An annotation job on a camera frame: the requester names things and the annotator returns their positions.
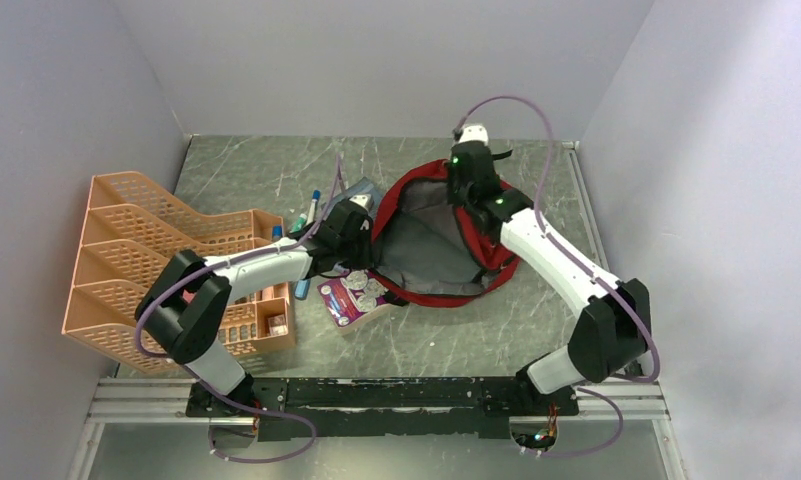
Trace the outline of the purple sticker book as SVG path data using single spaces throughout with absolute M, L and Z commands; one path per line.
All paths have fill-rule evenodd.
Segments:
M 317 287 L 336 330 L 342 335 L 400 308 L 391 292 L 370 272 L 351 271 Z

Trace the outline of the red student backpack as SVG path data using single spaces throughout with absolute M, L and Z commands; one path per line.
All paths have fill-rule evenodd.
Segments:
M 501 287 L 520 265 L 469 210 L 448 202 L 448 163 L 408 171 L 376 209 L 368 273 L 398 304 L 460 307 Z

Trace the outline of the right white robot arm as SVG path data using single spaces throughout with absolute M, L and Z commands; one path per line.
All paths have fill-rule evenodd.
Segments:
M 538 414 L 554 392 L 599 383 L 648 352 L 658 354 L 648 326 L 649 295 L 638 280 L 620 281 L 591 262 L 543 218 L 523 192 L 505 187 L 487 131 L 457 131 L 448 173 L 448 200 L 462 208 L 495 245 L 531 266 L 565 300 L 577 318 L 568 343 L 524 368 L 515 391 L 518 406 Z

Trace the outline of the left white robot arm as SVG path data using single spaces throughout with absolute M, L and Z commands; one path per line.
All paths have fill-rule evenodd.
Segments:
M 167 357 L 213 391 L 213 403 L 237 416 L 253 400 L 253 379 L 218 338 L 228 306 L 277 284 L 297 282 L 336 267 L 364 269 L 371 255 L 367 194 L 343 198 L 320 222 L 240 254 L 175 254 L 135 311 L 137 333 L 147 333 Z

